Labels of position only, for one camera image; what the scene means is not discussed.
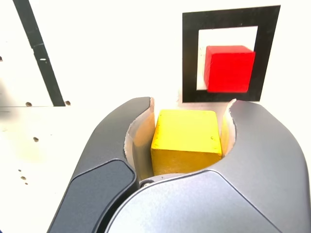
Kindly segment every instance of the wooden block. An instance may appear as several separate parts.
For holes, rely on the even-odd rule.
[[[215,112],[162,110],[151,158],[155,175],[198,171],[221,160]]]
[[[245,46],[207,46],[204,81],[208,92],[245,93],[255,52]]]

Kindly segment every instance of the white surface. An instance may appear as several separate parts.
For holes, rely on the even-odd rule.
[[[53,106],[11,0],[0,0],[0,107]]]
[[[207,89],[204,82],[206,47],[244,45],[254,51],[257,28],[256,26],[199,30],[197,90]]]
[[[3,233],[46,232],[90,134],[115,107],[138,96],[153,96],[156,112],[177,106],[182,12],[280,3],[260,103],[293,133],[310,165],[310,1],[31,0],[62,95],[72,106],[0,109]],[[12,7],[11,0],[0,1],[1,85],[13,106],[24,106],[27,101],[51,106],[26,35],[21,32],[12,40],[19,50],[3,43],[4,36],[23,31]],[[14,52],[14,59],[1,54],[6,50]],[[18,55],[25,57],[26,64],[17,60]],[[10,68],[4,68],[8,61]],[[225,105],[182,107],[221,113]]]

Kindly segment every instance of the red cube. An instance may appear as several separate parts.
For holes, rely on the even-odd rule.
[[[245,46],[207,46],[204,80],[208,92],[245,93],[255,52]]]

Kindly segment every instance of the black square frame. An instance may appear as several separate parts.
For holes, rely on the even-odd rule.
[[[278,6],[183,13],[183,102],[259,101],[268,66]],[[247,93],[196,90],[199,30],[257,26],[256,52]]]

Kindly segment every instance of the white square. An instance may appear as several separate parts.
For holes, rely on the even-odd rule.
[[[257,26],[254,26],[199,30],[197,90],[207,89],[204,82],[206,47],[243,45],[254,51],[257,28]]]

